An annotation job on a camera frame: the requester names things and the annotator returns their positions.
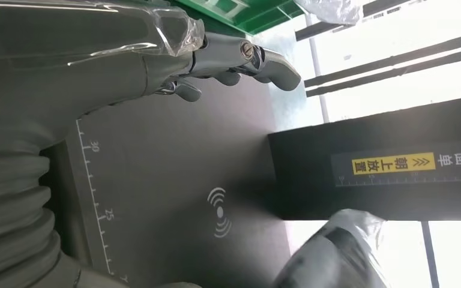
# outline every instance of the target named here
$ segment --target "yellow label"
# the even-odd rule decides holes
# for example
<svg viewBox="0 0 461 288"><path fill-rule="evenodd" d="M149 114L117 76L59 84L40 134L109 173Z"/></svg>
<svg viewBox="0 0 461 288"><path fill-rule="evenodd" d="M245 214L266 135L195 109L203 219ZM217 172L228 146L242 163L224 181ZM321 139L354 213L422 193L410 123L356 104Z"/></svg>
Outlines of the yellow label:
<svg viewBox="0 0 461 288"><path fill-rule="evenodd" d="M352 160L354 175L435 170L434 153L417 153Z"/></svg>

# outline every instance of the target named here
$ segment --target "plastic wrap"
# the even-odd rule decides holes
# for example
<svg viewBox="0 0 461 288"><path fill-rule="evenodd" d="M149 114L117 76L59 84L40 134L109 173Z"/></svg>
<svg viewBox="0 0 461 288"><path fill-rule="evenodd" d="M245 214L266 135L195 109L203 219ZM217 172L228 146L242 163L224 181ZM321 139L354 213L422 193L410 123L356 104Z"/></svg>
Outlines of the plastic wrap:
<svg viewBox="0 0 461 288"><path fill-rule="evenodd" d="M376 260L383 219L345 209L288 261L275 288L386 288Z"/></svg>
<svg viewBox="0 0 461 288"><path fill-rule="evenodd" d="M0 58L5 59L73 64L122 52L178 56L200 48L204 35L203 22L178 7L0 0Z"/></svg>
<svg viewBox="0 0 461 288"><path fill-rule="evenodd" d="M294 0L323 22L355 25L363 18L359 0Z"/></svg>

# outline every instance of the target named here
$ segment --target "black mat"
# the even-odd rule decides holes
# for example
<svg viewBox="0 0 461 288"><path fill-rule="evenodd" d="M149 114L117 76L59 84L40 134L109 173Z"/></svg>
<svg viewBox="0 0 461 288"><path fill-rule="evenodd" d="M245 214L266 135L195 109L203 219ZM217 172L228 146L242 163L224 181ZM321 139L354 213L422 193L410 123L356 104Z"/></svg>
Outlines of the black mat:
<svg viewBox="0 0 461 288"><path fill-rule="evenodd" d="M131 287L268 287L289 258L283 222L261 206L275 181L268 87L247 77L233 88L194 83L196 103L153 95L79 121L97 213L74 125L67 149L92 264ZM215 187L226 192L213 207ZM218 238L225 217L232 227Z"/></svg>

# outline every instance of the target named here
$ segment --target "robotic arm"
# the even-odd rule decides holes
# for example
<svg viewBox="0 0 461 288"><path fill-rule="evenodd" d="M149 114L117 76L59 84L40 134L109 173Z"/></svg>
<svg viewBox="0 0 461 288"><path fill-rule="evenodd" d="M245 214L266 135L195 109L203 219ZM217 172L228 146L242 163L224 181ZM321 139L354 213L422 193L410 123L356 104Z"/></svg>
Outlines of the robotic arm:
<svg viewBox="0 0 461 288"><path fill-rule="evenodd" d="M262 83L273 82L285 91L295 89L301 81L282 55L242 38L215 33L205 34L203 46L193 52L188 67L170 77L157 93L176 93L187 101L196 101L200 90L184 80L185 77L213 77L226 86L234 86L240 81L240 74L244 74Z"/></svg>
<svg viewBox="0 0 461 288"><path fill-rule="evenodd" d="M143 2L0 0L0 287L124 287L66 256L43 208L39 152L77 118L155 93L195 101L188 77L299 84L282 56L201 25Z"/></svg>

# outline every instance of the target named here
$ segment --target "screw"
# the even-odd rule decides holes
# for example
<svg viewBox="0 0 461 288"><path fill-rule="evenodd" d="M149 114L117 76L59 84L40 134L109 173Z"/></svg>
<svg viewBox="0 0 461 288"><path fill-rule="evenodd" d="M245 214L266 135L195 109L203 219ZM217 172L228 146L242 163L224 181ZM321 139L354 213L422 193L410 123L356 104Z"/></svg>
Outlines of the screw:
<svg viewBox="0 0 461 288"><path fill-rule="evenodd" d="M241 45L241 55L243 55L245 59L251 59L253 56L253 44L248 41L243 42Z"/></svg>

